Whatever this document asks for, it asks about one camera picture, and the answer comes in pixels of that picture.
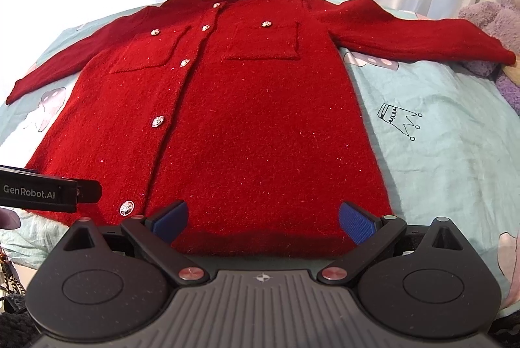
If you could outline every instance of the red knit jacket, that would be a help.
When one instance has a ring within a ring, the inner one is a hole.
[[[336,46],[395,60],[513,53],[464,20],[400,20],[371,0],[169,0],[115,20],[22,80],[11,103],[82,71],[28,167],[97,179],[98,225],[190,209],[190,254],[328,256],[350,200],[391,212]]]

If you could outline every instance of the blue gripper pad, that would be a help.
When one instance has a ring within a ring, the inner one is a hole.
[[[339,220],[341,229],[350,236],[357,246],[378,230],[374,220],[363,215],[348,203],[341,204]]]
[[[150,230],[170,245],[186,228],[186,225],[188,225],[188,205],[181,203],[155,220]]]

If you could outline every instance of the gray ribbed plate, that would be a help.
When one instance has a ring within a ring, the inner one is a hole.
[[[378,327],[349,290],[321,285],[306,270],[221,271],[201,287],[182,288],[149,327],[98,348],[494,348],[485,335],[428,343]],[[38,348],[85,344],[40,338]]]

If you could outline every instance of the bed sheet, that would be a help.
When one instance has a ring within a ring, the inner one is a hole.
[[[330,0],[339,3],[343,0]],[[37,60],[87,37],[116,17],[64,31]],[[415,20],[413,12],[394,11]],[[386,182],[391,205],[407,222],[427,225],[450,217],[497,278],[504,293],[509,283],[497,263],[501,233],[516,235],[520,222],[520,119],[495,85],[457,64],[413,64],[373,59],[346,48],[339,55],[356,88],[369,138]],[[0,164],[23,167],[59,115],[77,74],[0,107]],[[66,227],[18,210],[22,227],[0,231],[13,260],[38,267]],[[217,267],[309,267],[327,259],[201,259]]]

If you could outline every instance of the crown drawing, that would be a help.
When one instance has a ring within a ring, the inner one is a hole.
[[[397,128],[401,133],[405,134],[411,141],[414,141],[415,137],[410,136],[410,133],[408,132],[410,127],[415,129],[421,128],[412,121],[412,118],[416,116],[422,117],[422,114],[403,109],[402,107],[384,103],[378,111],[378,116],[380,119],[383,119],[385,122],[388,122],[390,125]]]

